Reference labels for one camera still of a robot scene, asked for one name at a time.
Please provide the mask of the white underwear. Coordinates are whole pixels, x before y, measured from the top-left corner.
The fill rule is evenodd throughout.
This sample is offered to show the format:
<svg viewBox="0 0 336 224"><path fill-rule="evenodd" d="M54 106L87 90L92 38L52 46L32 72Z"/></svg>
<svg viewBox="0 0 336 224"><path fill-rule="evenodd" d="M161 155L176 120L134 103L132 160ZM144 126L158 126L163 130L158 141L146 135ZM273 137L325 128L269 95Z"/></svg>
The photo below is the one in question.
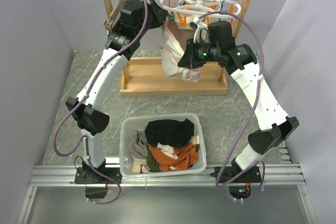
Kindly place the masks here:
<svg viewBox="0 0 336 224"><path fill-rule="evenodd" d="M187 82L199 81L200 72L198 70L177 65L184 55L184 50L167 25L161 26L160 48L162 50L162 68L167 77L178 77Z"/></svg>

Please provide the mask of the white clip hanger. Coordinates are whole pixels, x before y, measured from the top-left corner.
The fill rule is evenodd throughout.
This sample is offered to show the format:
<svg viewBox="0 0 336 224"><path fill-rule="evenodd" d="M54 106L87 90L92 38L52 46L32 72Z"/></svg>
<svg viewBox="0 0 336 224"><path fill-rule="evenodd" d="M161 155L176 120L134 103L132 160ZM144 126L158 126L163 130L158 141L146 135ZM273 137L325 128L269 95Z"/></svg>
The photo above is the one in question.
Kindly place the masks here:
<svg viewBox="0 0 336 224"><path fill-rule="evenodd" d="M160 4L180 29L190 29L193 19L205 13L223 11L238 16L242 10L240 4L232 0L160 0Z"/></svg>

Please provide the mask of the black underwear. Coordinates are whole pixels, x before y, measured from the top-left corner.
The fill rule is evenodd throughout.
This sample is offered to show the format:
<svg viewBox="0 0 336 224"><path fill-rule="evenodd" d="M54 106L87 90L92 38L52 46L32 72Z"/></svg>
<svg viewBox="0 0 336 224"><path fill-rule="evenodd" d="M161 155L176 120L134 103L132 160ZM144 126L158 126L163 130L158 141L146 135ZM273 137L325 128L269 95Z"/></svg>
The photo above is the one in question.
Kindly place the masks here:
<svg viewBox="0 0 336 224"><path fill-rule="evenodd" d="M189 119L150 121L145 128L147 142L157 147L159 144L182 147L194 136L195 126Z"/></svg>

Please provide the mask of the pink beige underwear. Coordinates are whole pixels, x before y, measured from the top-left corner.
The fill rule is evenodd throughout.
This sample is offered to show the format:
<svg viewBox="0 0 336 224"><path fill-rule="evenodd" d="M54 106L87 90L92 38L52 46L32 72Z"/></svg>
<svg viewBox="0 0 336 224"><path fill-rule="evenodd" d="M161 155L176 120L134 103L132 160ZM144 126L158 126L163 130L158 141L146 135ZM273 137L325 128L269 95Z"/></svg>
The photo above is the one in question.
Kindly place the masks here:
<svg viewBox="0 0 336 224"><path fill-rule="evenodd" d="M180 29L178 28L175 22L172 22L168 19L165 23L170 30L170 32L174 35L177 41L180 43L181 48L185 51L187 47L187 40L194 38L194 31L188 29Z"/></svg>

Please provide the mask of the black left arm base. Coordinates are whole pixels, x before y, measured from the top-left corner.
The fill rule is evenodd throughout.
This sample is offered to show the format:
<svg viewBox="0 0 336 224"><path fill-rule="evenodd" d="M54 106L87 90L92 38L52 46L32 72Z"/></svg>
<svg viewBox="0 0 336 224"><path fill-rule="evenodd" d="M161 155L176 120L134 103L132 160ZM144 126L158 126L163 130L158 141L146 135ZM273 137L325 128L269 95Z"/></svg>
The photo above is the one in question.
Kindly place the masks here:
<svg viewBox="0 0 336 224"><path fill-rule="evenodd" d="M85 162L76 168L74 184L85 185L85 195L88 199L104 199L108 192L108 185L114 184L104 176L94 172ZM122 176L119 168L99 167L98 172L120 183Z"/></svg>

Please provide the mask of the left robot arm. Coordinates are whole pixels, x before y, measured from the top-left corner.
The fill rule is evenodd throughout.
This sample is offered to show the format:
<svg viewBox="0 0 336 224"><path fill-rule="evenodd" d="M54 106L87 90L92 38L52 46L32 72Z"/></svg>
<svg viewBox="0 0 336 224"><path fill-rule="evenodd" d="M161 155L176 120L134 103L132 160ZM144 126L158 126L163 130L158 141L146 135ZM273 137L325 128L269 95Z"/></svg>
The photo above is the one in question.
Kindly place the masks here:
<svg viewBox="0 0 336 224"><path fill-rule="evenodd" d="M68 97L66 107L81 130L85 144L82 169L93 183L105 179L106 159L102 148L102 132L109 124L109 115L101 111L104 99L116 74L127 65L149 29L159 28L167 11L155 0L126 0L119 19L108 34L101 60L85 87L75 98Z"/></svg>

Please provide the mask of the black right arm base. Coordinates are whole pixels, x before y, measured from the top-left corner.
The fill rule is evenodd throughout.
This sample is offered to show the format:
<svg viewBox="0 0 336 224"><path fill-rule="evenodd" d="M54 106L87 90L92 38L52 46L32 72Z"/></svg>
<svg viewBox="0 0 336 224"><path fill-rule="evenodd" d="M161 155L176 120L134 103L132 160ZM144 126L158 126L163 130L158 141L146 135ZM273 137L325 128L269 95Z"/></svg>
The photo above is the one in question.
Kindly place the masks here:
<svg viewBox="0 0 336 224"><path fill-rule="evenodd" d="M239 174L242 170L238 166L227 166L225 167L222 175L219 178L219 183L224 184L225 182L232 179L235 175ZM230 196L233 200L240 200L244 202L245 200L251 199L253 196L252 183L259 183L259 187L256 193L259 192L264 184L265 174L261 172L258 166L254 166L247 172L237 177L233 184L242 184L242 186L229 186L228 190Z"/></svg>

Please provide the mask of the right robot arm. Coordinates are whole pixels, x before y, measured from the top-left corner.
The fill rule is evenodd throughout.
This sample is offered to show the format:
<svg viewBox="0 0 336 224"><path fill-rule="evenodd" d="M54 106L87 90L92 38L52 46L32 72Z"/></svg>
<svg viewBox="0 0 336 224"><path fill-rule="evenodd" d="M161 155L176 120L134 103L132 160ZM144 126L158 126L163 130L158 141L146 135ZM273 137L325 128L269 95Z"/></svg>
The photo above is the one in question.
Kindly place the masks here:
<svg viewBox="0 0 336 224"><path fill-rule="evenodd" d="M235 166L231 169L232 178L243 182L249 177L248 167L286 140L299 126L299 121L279 105L260 72L261 64L252 49L247 44L236 45L229 22L222 20L207 25L196 17L190 27L195 34L187 41L178 66L197 69L207 62L218 63L239 85L254 108L259 130L249 134L247 146L235 158Z"/></svg>

